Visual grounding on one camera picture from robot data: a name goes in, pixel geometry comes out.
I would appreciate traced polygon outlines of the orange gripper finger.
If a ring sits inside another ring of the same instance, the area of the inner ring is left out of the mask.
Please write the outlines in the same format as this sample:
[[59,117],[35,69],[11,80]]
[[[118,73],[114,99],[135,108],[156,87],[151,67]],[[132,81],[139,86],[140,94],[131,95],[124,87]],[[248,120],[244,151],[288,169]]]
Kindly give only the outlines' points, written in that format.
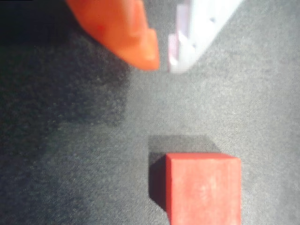
[[80,26],[126,63],[142,70],[159,68],[157,34],[149,28],[141,0],[68,0]]

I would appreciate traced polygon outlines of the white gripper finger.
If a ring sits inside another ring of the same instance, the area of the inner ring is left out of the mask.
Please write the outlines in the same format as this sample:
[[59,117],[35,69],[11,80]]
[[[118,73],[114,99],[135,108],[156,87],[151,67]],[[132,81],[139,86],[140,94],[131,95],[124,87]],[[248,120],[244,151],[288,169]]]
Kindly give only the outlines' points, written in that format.
[[168,71],[187,72],[205,53],[241,0],[185,0],[176,7],[176,29],[168,35]]

